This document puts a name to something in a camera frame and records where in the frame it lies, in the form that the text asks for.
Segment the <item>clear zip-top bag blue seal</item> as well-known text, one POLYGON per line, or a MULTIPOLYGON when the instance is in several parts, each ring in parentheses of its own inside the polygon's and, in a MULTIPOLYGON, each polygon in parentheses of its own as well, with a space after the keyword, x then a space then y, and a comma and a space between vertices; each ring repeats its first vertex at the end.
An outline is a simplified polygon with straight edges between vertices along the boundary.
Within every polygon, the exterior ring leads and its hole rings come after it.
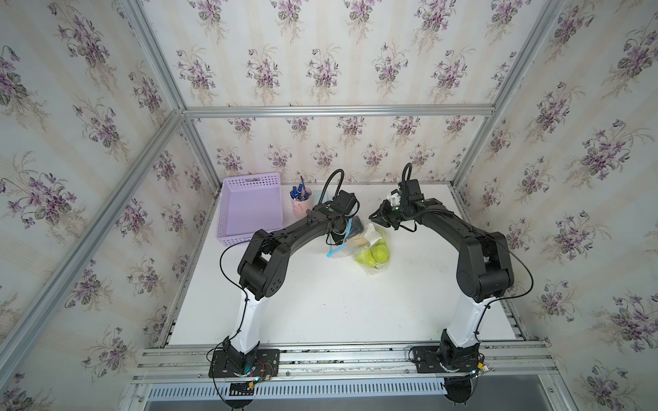
POLYGON ((388 269, 392 253, 389 236, 382 227, 364 223, 356 216, 349 222, 346 234, 342 244, 329 247, 327 258, 350 258, 369 276, 388 269))

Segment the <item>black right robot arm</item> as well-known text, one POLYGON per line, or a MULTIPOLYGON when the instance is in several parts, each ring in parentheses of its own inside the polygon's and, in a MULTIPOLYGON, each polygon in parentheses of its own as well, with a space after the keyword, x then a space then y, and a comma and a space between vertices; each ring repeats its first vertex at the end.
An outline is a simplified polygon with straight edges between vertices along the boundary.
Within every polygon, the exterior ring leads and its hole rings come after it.
POLYGON ((500 232, 488 232, 465 222, 443 203, 427 199, 406 164, 397 189, 383 200, 369 220, 384 228, 405 229, 405 222, 424 226, 448 241, 459 253, 456 281, 462 296, 450 325, 435 348, 413 348, 418 373, 469 373, 483 369, 480 328, 486 312, 514 286, 516 255, 500 232))

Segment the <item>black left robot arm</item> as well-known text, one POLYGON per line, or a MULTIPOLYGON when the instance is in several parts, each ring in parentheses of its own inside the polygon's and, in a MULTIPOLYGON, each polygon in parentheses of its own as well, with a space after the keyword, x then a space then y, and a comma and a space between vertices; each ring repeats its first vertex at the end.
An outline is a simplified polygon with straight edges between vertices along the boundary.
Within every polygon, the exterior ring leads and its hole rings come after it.
POLYGON ((334 196, 327 200, 326 183, 320 202, 284 229, 268 232, 260 229, 246 241, 246 250, 237 266, 238 282, 231 284, 243 293, 235 330, 207 352, 210 378, 248 376, 257 363, 260 329, 267 303, 283 286, 290 259, 311 241, 323 237, 331 252, 344 246, 358 214, 356 195, 342 189, 344 170, 337 169, 330 178, 339 177, 334 196))

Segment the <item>green pear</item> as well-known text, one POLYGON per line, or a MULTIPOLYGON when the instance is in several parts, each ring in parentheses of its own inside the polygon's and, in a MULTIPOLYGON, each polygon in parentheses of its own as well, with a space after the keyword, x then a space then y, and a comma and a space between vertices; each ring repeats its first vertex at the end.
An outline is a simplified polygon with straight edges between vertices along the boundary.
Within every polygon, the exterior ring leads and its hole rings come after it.
POLYGON ((387 244, 383 242, 376 243, 370 248, 370 251, 377 265, 386 265, 389 263, 390 250, 387 244))
POLYGON ((361 253, 356 254, 354 256, 354 259, 356 262, 360 265, 369 267, 369 268, 375 268, 378 265, 378 261, 372 254, 372 251, 370 248, 366 248, 365 250, 361 251, 361 253))

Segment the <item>pink pen cup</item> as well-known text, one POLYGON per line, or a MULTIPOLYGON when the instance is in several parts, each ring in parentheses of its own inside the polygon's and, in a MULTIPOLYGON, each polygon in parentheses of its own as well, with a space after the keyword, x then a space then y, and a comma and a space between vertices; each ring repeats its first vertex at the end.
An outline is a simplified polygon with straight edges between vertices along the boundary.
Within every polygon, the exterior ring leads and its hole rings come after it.
POLYGON ((296 219, 304 219, 307 216, 307 212, 312 210, 314 205, 311 196, 307 199, 293 200, 291 202, 292 214, 296 219))

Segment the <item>blue pens bundle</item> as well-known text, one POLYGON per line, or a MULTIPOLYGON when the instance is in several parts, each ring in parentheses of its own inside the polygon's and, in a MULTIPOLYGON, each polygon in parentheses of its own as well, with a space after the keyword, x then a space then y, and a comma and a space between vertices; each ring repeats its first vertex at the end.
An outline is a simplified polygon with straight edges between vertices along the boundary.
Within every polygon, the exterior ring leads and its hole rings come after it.
POLYGON ((309 188, 307 188, 303 176, 300 176, 299 180, 300 180, 299 184, 292 187, 290 191, 290 197, 293 201, 304 202, 310 199, 312 195, 312 191, 309 188))

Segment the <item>purple plastic basket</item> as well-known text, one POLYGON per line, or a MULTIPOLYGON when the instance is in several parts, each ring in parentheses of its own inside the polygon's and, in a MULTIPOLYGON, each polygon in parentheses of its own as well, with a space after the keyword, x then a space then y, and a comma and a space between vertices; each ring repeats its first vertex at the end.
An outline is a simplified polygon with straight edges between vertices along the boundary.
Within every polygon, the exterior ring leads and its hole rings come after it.
POLYGON ((224 179, 220 192, 217 238, 226 247, 250 240, 260 229, 282 229, 283 222, 279 173, 224 179))

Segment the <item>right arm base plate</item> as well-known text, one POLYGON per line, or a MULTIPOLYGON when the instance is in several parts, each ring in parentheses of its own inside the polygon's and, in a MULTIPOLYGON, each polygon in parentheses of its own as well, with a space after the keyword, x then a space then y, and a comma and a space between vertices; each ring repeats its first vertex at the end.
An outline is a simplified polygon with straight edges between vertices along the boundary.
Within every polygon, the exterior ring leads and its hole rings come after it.
POLYGON ((469 348, 450 348, 442 345, 416 346, 408 351, 408 360, 416 371, 423 373, 478 373, 485 356, 479 344, 469 348))

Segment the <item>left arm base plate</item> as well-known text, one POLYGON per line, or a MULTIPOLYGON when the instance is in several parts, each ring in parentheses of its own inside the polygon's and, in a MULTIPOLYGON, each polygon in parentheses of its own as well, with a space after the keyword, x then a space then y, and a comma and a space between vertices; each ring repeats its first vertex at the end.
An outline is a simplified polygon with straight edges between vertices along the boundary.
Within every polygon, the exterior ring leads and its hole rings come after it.
POLYGON ((279 373, 281 351, 255 348, 248 354, 233 348, 214 349, 208 371, 209 378, 256 378, 269 380, 279 373))

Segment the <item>aluminium mounting rail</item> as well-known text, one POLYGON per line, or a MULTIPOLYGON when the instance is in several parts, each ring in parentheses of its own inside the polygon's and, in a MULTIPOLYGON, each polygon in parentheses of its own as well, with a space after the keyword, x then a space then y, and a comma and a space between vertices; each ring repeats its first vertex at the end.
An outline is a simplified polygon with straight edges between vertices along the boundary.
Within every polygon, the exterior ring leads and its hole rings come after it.
POLYGON ((423 373, 408 360, 416 346, 435 342, 371 344, 266 344, 281 351, 279 373, 269 380, 209 378, 205 346, 146 349, 138 357, 123 410, 144 410, 150 402, 226 400, 240 409, 256 400, 349 397, 473 396, 483 380, 535 377, 551 410, 574 410, 565 382, 543 342, 489 341, 476 374, 423 373))

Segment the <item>aluminium frame bars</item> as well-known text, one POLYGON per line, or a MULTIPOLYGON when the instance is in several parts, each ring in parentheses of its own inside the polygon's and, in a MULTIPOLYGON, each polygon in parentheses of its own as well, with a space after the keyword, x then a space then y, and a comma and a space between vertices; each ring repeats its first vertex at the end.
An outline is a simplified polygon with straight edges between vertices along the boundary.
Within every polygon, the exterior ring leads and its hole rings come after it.
POLYGON ((512 65, 500 92, 491 104, 347 104, 206 108, 189 107, 183 102, 182 94, 174 83, 171 71, 165 67, 163 51, 142 3, 139 1, 123 1, 121 5, 128 21, 134 27, 137 39, 146 54, 147 60, 152 65, 155 75, 164 84, 164 94, 172 102, 173 110, 129 168, 127 174, 118 183, 111 197, 99 210, 92 223, 87 226, 74 248, 58 265, 54 274, 39 291, 35 300, 27 307, 24 315, 16 323, 8 337, 3 340, 1 346, 1 382, 3 384, 12 378, 15 370, 25 361, 53 317, 63 293, 74 281, 76 275, 81 273, 83 262, 98 250, 125 206, 146 178, 157 156, 164 150, 179 128, 188 133, 192 152, 202 164, 211 187, 214 189, 219 188, 218 174, 210 164, 207 150, 202 145, 202 139, 192 128, 192 119, 245 116, 276 118, 474 114, 484 117, 483 124, 488 126, 493 124, 495 117, 502 112, 504 105, 511 101, 513 92, 520 86, 521 80, 531 66, 541 43, 545 41, 548 30, 556 22, 564 2, 544 1, 541 4, 541 11, 521 47, 516 63, 512 65))

